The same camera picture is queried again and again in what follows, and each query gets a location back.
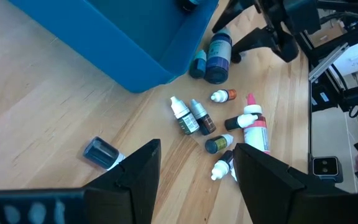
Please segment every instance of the blue plastic container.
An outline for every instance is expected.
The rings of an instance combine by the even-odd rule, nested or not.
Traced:
[[[218,0],[193,12],[176,0],[10,0],[127,90],[184,74]]]

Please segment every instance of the white dropper tip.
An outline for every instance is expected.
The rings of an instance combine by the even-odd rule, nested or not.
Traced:
[[[173,96],[173,97],[171,97],[171,102],[172,102],[172,103],[178,102],[178,99],[177,99],[175,96]]]
[[[190,104],[191,104],[191,107],[195,107],[198,104],[198,102],[195,99],[191,99]]]
[[[234,178],[234,180],[237,182],[237,177],[236,177],[236,171],[234,170],[234,168],[232,168],[231,170],[231,176]]]

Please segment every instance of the dark blue bottle cap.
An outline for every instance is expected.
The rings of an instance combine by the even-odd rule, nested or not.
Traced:
[[[120,153],[103,139],[95,137],[85,148],[83,155],[103,169],[110,169],[120,156]]]

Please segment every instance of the bottle label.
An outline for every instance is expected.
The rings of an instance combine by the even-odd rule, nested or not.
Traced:
[[[191,113],[179,118],[179,125],[185,134],[191,134],[200,128],[194,116]]]
[[[262,121],[255,121],[254,124],[244,129],[245,143],[250,146],[261,150],[262,152],[269,153],[269,139],[267,136],[266,121],[264,117]]]
[[[204,61],[203,59],[197,60],[196,69],[205,72],[205,69],[206,69],[206,61]]]
[[[215,40],[211,42],[208,51],[207,68],[222,67],[229,70],[231,58],[231,44],[225,40]]]
[[[204,116],[202,118],[202,121],[209,133],[212,133],[213,131],[215,131],[216,126],[213,123],[213,121],[209,115]]]
[[[218,151],[221,149],[224,149],[227,146],[227,141],[224,137],[220,137],[217,140],[214,141],[216,144],[216,147],[218,148]]]
[[[237,97],[237,91],[236,90],[226,90],[227,92],[227,100],[234,100]]]

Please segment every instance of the wooden surface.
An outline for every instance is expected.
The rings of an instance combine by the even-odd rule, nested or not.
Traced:
[[[220,2],[203,46],[226,3]],[[246,10],[229,25],[233,41],[257,26],[264,26],[262,17],[254,8]],[[251,223],[232,177],[210,179],[219,154],[208,154],[203,144],[225,132],[223,121],[241,114],[246,94],[253,92],[267,118],[272,155],[306,172],[307,67],[303,54],[286,64],[269,49],[257,49],[231,65],[222,85],[183,75],[136,95],[0,0],[0,189],[79,187],[103,173],[81,158],[94,136],[127,156],[159,138],[162,166],[154,223]],[[210,102],[219,88],[235,88],[237,99]],[[217,131],[184,136],[170,108],[173,95],[202,102]],[[236,142],[243,141],[240,130],[232,133]]]

